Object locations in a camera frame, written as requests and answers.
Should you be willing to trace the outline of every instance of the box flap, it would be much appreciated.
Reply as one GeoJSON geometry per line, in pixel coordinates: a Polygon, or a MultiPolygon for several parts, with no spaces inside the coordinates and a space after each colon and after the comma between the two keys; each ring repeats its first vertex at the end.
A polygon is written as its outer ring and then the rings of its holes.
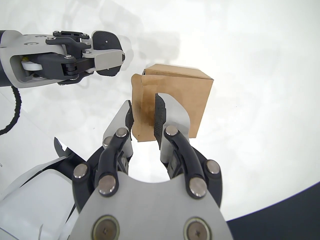
{"type": "Polygon", "coordinates": [[[164,75],[171,77],[184,77],[196,79],[212,79],[207,74],[196,68],[155,64],[144,70],[143,75],[164,75]]]}

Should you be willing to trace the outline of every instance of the black rubber finger pad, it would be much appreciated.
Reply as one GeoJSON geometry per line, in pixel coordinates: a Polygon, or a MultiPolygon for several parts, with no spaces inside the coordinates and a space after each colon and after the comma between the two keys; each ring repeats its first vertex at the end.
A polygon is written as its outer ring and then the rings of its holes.
{"type": "Polygon", "coordinates": [[[153,135],[158,141],[159,149],[161,144],[161,137],[163,131],[163,124],[166,122],[167,111],[164,100],[156,93],[155,94],[155,106],[154,106],[154,123],[153,123],[153,135]]]}

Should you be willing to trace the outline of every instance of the robotic arm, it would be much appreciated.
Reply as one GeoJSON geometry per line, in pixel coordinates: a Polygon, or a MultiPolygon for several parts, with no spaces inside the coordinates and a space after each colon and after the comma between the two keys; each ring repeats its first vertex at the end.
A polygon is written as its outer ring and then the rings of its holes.
{"type": "Polygon", "coordinates": [[[185,109],[168,94],[155,96],[154,136],[167,182],[128,176],[133,122],[127,100],[87,161],[55,139],[60,158],[2,194],[0,239],[232,239],[219,210],[220,167],[190,145],[185,109]]]}
{"type": "Polygon", "coordinates": [[[115,76],[125,60],[113,33],[54,31],[23,35],[0,31],[0,87],[29,88],[52,83],[75,84],[96,71],[115,76]]]}

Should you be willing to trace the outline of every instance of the screw head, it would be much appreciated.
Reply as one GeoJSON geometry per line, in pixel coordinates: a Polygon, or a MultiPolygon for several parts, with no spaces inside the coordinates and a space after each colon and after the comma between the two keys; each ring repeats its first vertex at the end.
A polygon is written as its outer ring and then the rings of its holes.
{"type": "Polygon", "coordinates": [[[168,125],[165,128],[165,132],[170,136],[174,136],[174,135],[176,135],[178,133],[178,129],[174,125],[168,125]]]}
{"type": "Polygon", "coordinates": [[[210,229],[204,220],[198,217],[189,219],[184,225],[185,240],[209,240],[210,229]]]}
{"type": "Polygon", "coordinates": [[[107,137],[103,140],[102,145],[103,145],[104,147],[107,147],[107,146],[109,145],[110,141],[111,141],[111,138],[112,138],[112,136],[107,136],[107,137]]]}
{"type": "Polygon", "coordinates": [[[118,221],[111,215],[100,217],[92,228],[92,239],[94,240],[117,240],[120,227],[118,221]]]}
{"type": "Polygon", "coordinates": [[[116,132],[115,135],[117,137],[125,137],[128,134],[128,130],[124,127],[120,127],[116,132]]]}
{"type": "Polygon", "coordinates": [[[211,174],[218,174],[220,172],[220,166],[214,160],[207,161],[207,169],[211,174]]]}
{"type": "Polygon", "coordinates": [[[200,177],[193,177],[189,181],[189,188],[193,195],[203,198],[207,194],[207,184],[200,177]]]}
{"type": "Polygon", "coordinates": [[[38,45],[39,43],[38,42],[29,42],[29,43],[24,43],[24,45],[38,45]]]}
{"type": "Polygon", "coordinates": [[[102,196],[107,196],[116,187],[116,179],[112,175],[103,176],[98,183],[98,191],[102,196]]]}
{"type": "Polygon", "coordinates": [[[88,171],[88,167],[86,164],[79,164],[77,165],[74,170],[73,170],[73,176],[76,178],[76,179],[81,179],[84,175],[86,175],[88,171]]]}
{"type": "Polygon", "coordinates": [[[79,74],[77,74],[77,77],[76,77],[76,78],[70,79],[70,81],[75,81],[75,80],[77,80],[78,78],[79,78],[79,74]]]}

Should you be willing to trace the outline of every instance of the gray metal plate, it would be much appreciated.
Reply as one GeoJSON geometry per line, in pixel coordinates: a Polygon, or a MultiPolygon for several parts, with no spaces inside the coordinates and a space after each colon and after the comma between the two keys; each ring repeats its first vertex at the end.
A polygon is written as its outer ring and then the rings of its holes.
{"type": "Polygon", "coordinates": [[[82,209],[69,240],[91,239],[92,227],[103,215],[119,222],[121,239],[183,239],[183,227],[191,217],[204,219],[213,240],[230,240],[231,233],[217,204],[208,193],[192,199],[185,190],[184,176],[164,183],[144,183],[118,172],[119,190],[102,197],[97,190],[82,209]]]}

